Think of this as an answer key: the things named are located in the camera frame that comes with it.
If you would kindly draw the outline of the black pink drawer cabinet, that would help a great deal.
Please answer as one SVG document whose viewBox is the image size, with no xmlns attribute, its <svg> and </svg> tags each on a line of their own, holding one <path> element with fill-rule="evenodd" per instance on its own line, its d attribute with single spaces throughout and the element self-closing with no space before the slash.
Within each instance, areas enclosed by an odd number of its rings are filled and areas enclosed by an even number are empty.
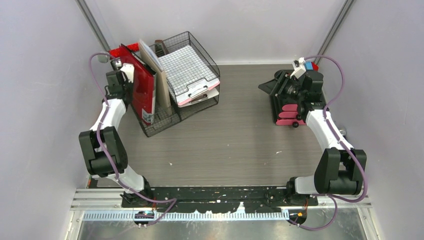
<svg viewBox="0 0 424 240">
<path fill-rule="evenodd" d="M 299 79 L 290 77 L 288 72 L 288 90 L 284 99 L 269 96 L 273 120 L 279 126 L 294 128 L 306 124 L 307 115 L 315 110 L 323 110 L 326 105 L 323 95 L 324 76 L 318 71 L 306 71 Z"/>
</svg>

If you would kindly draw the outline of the red notebook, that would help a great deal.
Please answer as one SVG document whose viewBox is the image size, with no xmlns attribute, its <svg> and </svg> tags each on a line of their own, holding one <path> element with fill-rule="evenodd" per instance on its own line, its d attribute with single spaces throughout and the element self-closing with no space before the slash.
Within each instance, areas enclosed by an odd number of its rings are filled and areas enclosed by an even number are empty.
<svg viewBox="0 0 424 240">
<path fill-rule="evenodd" d="M 156 72 L 143 62 L 135 52 L 126 52 L 120 58 L 123 63 L 134 65 L 132 106 L 142 122 L 149 126 L 154 121 Z"/>
</svg>

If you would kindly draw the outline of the beige folder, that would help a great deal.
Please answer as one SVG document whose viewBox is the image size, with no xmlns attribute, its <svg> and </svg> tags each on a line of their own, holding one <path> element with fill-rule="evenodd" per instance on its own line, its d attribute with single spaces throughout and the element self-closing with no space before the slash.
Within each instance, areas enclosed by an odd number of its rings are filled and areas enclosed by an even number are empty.
<svg viewBox="0 0 424 240">
<path fill-rule="evenodd" d="M 168 79 L 164 67 L 155 52 L 141 38 L 138 40 L 140 57 L 152 70 L 155 71 L 156 101 L 167 116 L 172 115 Z"/>
</svg>

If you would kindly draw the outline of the black wire mesh organizer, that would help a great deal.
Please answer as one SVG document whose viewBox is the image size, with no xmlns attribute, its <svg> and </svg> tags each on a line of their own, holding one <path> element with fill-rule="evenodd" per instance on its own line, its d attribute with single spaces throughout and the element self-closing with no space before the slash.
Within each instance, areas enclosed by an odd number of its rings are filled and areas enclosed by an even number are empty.
<svg viewBox="0 0 424 240">
<path fill-rule="evenodd" d="M 156 40 L 150 48 L 165 70 L 170 106 L 157 104 L 151 123 L 138 118 L 147 137 L 217 105 L 220 94 L 219 67 L 191 32 Z"/>
</svg>

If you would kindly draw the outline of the pink clipboard with paper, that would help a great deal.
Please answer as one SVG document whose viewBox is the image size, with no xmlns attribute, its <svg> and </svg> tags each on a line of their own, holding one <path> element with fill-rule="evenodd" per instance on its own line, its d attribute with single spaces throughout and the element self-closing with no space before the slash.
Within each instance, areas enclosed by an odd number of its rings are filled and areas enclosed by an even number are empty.
<svg viewBox="0 0 424 240">
<path fill-rule="evenodd" d="M 219 81 L 208 82 L 205 79 L 196 81 L 186 86 L 187 91 L 177 94 L 175 90 L 174 100 L 179 108 L 188 107 L 204 102 L 219 95 Z"/>
</svg>

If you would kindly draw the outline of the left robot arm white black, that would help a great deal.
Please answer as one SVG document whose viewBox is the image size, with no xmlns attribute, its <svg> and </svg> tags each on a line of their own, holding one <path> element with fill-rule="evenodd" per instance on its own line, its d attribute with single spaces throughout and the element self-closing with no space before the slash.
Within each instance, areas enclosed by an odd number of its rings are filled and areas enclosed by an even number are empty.
<svg viewBox="0 0 424 240">
<path fill-rule="evenodd" d="M 90 175 L 116 182 L 124 189 L 120 196 L 126 203 L 148 207 L 154 199 L 149 182 L 130 167 L 118 133 L 132 101 L 133 80 L 128 74 L 122 70 L 106 73 L 106 95 L 100 115 L 89 130 L 79 134 L 78 140 Z"/>
</svg>

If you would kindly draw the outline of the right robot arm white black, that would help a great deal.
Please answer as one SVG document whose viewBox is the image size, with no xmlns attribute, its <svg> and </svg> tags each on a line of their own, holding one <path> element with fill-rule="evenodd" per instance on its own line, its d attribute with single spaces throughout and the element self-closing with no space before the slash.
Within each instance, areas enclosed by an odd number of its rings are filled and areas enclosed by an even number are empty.
<svg viewBox="0 0 424 240">
<path fill-rule="evenodd" d="M 323 97 L 324 76 L 308 70 L 299 77 L 279 70 L 274 79 L 259 84 L 258 88 L 277 102 L 296 104 L 296 120 L 311 129 L 322 149 L 322 155 L 311 176 L 293 177 L 287 183 L 285 198 L 291 205 L 299 205 L 306 195 L 360 195 L 367 191 L 365 168 L 367 155 L 355 149 L 334 123 Z"/>
</svg>

